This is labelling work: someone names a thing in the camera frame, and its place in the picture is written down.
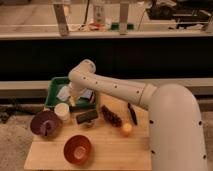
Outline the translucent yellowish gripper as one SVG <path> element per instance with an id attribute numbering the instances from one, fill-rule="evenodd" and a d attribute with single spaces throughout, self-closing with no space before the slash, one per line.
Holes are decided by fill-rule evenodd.
<path id="1" fill-rule="evenodd" d="M 76 97 L 77 101 L 81 97 L 81 94 L 86 90 L 85 87 L 80 86 L 76 83 L 70 83 L 68 85 L 70 96 Z"/>

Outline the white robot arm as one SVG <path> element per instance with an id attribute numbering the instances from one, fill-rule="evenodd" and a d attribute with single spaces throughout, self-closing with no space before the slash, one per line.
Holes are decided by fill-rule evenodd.
<path id="1" fill-rule="evenodd" d="M 147 110 L 152 171 L 208 171 L 201 111 L 189 89 L 179 84 L 156 87 L 95 71 L 89 59 L 71 69 L 71 93 L 89 88 Z"/>

